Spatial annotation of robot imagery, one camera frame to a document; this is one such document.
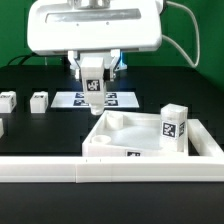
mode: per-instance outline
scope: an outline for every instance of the printed marker sheet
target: printed marker sheet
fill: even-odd
[[[105,108],[139,108],[134,92],[107,92]],[[83,92],[57,92],[52,108],[88,108]]]

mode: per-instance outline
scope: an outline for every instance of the white cube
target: white cube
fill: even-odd
[[[184,133],[188,108],[168,104],[161,109],[160,147],[177,152],[184,151]]]
[[[11,113],[17,104],[16,93],[13,91],[0,94],[0,113]]]
[[[45,113],[48,107],[48,93],[35,92],[30,99],[31,113]]]
[[[0,119],[0,138],[2,137],[3,134],[4,134],[3,121],[2,119]]]

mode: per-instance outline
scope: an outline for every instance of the white robot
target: white robot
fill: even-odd
[[[99,115],[121,52],[161,45],[163,7],[163,0],[38,0],[29,14],[28,45],[39,55],[68,55],[85,102]]]

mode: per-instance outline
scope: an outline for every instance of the black table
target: black table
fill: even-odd
[[[134,91],[140,108],[160,113],[168,103],[189,108],[224,149],[224,93],[195,70],[130,67],[108,91]],[[81,156],[81,144],[99,117],[89,109],[31,114],[29,100],[47,91],[82,91],[67,67],[0,69],[0,92],[15,91],[17,107],[1,114],[0,155]],[[224,223],[224,183],[0,184],[0,223]]]

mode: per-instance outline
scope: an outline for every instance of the white plastic box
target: white plastic box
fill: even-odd
[[[45,113],[48,107],[48,93],[35,92],[30,99],[31,113]]]
[[[17,104],[16,93],[13,91],[0,94],[0,113],[11,113]]]
[[[161,109],[161,148],[184,151],[188,108],[168,104]]]
[[[160,147],[160,115],[105,111],[83,142],[83,156],[188,156],[188,135],[184,150]]]

